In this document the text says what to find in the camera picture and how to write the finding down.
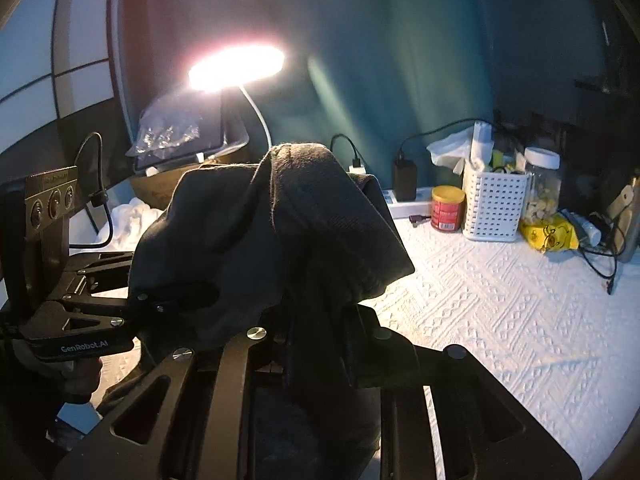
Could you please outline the small white bottle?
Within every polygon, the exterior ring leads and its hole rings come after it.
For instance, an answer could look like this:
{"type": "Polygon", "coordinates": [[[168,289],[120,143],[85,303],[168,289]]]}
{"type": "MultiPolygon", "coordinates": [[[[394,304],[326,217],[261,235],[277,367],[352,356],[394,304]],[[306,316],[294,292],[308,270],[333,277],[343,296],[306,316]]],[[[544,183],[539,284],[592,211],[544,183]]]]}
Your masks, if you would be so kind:
{"type": "Polygon", "coordinates": [[[602,240],[601,231],[590,220],[580,214],[574,214],[574,219],[579,243],[582,246],[598,246],[602,240]]]}

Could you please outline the yellow snack bag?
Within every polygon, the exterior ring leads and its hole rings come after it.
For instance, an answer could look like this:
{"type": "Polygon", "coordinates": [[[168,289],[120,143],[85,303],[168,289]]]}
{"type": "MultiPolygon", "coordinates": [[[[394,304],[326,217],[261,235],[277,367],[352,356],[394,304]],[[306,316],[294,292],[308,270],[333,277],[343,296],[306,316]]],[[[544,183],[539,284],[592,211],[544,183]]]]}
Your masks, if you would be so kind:
{"type": "Polygon", "coordinates": [[[574,224],[570,223],[562,214],[533,221],[522,214],[518,224],[518,232],[522,234],[530,248],[541,254],[576,250],[579,247],[579,238],[574,224]]]}

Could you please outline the clear jar white lid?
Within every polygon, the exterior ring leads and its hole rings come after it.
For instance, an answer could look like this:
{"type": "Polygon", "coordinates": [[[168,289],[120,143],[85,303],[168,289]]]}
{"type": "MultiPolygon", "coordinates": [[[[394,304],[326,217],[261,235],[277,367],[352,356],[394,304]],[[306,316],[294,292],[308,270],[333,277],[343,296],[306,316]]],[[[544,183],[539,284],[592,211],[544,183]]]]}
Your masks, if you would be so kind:
{"type": "Polygon", "coordinates": [[[538,224],[550,220],[558,211],[561,159],[558,153],[534,146],[525,149],[524,157],[528,188],[522,218],[528,224],[538,224]]]}

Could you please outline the white power strip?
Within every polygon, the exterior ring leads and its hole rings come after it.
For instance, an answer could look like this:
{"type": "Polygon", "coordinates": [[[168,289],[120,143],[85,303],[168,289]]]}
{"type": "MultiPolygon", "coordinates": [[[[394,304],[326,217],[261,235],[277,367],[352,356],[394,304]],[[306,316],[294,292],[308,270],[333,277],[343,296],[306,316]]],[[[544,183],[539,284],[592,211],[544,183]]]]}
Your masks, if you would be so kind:
{"type": "Polygon", "coordinates": [[[432,215],[432,189],[417,188],[414,200],[398,200],[393,190],[384,190],[387,208],[394,219],[405,219],[412,216],[430,218],[432,215]]]}

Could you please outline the white perforated plastic basket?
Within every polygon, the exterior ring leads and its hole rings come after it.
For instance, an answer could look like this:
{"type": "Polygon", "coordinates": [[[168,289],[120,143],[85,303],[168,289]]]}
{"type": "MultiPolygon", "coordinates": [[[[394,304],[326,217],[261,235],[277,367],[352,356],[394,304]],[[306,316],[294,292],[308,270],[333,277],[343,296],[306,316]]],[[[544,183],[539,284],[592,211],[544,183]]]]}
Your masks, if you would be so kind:
{"type": "Polygon", "coordinates": [[[528,185],[527,174],[481,172],[467,162],[463,173],[466,205],[462,234],[474,242],[514,242],[528,185]]]}

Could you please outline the white quilted table cloth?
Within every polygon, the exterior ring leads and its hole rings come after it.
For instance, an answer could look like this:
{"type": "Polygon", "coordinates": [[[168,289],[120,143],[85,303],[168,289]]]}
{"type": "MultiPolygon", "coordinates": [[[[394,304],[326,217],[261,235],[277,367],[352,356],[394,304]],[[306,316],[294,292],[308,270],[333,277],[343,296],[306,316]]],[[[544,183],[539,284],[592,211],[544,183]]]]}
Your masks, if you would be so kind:
{"type": "Polygon", "coordinates": [[[639,407],[638,261],[396,226],[414,272],[372,300],[381,323],[468,348],[592,476],[639,407]]]}

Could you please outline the brown cardboard box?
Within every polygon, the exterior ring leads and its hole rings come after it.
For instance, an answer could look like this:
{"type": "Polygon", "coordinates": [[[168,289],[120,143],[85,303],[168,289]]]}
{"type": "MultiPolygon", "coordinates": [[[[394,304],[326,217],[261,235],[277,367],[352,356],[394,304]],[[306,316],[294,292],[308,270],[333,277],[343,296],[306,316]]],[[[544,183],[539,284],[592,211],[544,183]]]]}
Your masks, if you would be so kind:
{"type": "Polygon", "coordinates": [[[168,170],[154,174],[151,177],[131,177],[129,179],[134,195],[151,208],[165,210],[174,195],[175,188],[181,178],[192,170],[200,169],[201,166],[221,166],[222,161],[218,159],[206,160],[201,164],[184,166],[178,169],[168,170]]]}

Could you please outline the stainless steel tumbler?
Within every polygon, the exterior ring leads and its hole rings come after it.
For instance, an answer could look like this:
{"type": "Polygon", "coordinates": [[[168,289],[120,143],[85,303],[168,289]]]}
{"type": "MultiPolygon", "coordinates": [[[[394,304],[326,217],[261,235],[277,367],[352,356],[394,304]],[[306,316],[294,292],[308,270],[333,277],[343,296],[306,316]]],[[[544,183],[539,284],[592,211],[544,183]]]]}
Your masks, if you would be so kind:
{"type": "Polygon", "coordinates": [[[617,259],[628,262],[639,241],[639,173],[631,178],[616,199],[606,208],[608,218],[613,222],[612,243],[617,259]]]}

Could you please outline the white usb charger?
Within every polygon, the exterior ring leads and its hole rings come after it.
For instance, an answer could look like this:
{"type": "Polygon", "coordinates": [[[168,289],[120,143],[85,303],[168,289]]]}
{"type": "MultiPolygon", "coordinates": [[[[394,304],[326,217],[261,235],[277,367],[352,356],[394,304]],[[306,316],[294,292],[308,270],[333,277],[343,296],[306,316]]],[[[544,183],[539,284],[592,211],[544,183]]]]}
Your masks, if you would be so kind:
{"type": "Polygon", "coordinates": [[[348,172],[350,174],[356,174],[357,176],[364,176],[367,173],[367,170],[364,168],[359,158],[354,158],[348,167],[348,172]]]}

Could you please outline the teal curtain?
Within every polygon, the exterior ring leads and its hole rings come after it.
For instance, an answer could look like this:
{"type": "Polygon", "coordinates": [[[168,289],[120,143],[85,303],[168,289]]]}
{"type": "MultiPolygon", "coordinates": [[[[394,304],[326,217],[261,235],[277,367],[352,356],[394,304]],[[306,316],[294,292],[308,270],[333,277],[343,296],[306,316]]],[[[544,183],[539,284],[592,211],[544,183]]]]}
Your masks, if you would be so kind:
{"type": "Polygon", "coordinates": [[[477,0],[118,0],[118,40],[131,119],[186,84],[190,68],[232,44],[273,44],[276,76],[230,90],[256,162],[269,144],[332,144],[392,183],[404,153],[420,185],[450,180],[425,133],[489,118],[488,58],[477,0]]]}

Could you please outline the white desk lamp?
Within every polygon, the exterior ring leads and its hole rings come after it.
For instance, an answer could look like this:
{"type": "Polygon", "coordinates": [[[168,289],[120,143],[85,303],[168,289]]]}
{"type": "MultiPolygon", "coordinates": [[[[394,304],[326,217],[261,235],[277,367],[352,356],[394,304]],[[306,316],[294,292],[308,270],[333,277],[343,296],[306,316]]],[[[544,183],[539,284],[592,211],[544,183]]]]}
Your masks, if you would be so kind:
{"type": "Polygon", "coordinates": [[[285,53],[273,44],[250,42],[230,44],[195,62],[188,71],[188,88],[213,93],[238,88],[254,110],[268,150],[272,149],[272,135],[262,111],[246,90],[248,84],[276,76],[285,63],[285,53]]]}

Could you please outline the black power adapter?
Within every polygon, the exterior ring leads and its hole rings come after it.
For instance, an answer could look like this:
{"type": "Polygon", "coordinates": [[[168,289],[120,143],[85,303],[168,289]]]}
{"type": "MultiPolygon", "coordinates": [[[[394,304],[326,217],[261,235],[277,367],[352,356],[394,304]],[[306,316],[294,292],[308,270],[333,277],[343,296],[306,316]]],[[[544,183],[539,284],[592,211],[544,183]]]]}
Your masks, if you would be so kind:
{"type": "Polygon", "coordinates": [[[412,202],[416,199],[418,168],[409,159],[398,158],[393,164],[393,191],[398,202],[412,202]]]}

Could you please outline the dark brown t-shirt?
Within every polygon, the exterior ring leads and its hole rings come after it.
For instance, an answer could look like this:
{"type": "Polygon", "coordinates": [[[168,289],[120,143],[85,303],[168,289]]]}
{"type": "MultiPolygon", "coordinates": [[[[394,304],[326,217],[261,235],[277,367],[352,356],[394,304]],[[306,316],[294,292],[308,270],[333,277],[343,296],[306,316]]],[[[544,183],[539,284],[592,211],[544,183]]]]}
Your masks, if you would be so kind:
{"type": "Polygon", "coordinates": [[[141,359],[105,393],[107,414],[165,356],[203,353],[254,326],[288,337],[288,388],[256,396],[261,479],[355,479],[380,435],[372,391],[341,361],[341,310],[381,296],[413,263],[378,181],[323,145],[281,144],[257,164],[186,172],[134,250],[129,297],[155,312],[141,359]]]}

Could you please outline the red yellow-lid can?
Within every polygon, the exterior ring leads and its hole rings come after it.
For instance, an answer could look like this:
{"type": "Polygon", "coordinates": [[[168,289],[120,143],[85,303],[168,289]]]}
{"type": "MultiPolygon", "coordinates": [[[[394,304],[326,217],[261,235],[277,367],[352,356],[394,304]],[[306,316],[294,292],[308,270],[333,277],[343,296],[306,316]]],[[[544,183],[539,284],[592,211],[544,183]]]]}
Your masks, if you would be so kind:
{"type": "Polygon", "coordinates": [[[460,229],[465,204],[465,192],[452,185],[432,189],[432,227],[440,232],[453,233],[460,229]]]}

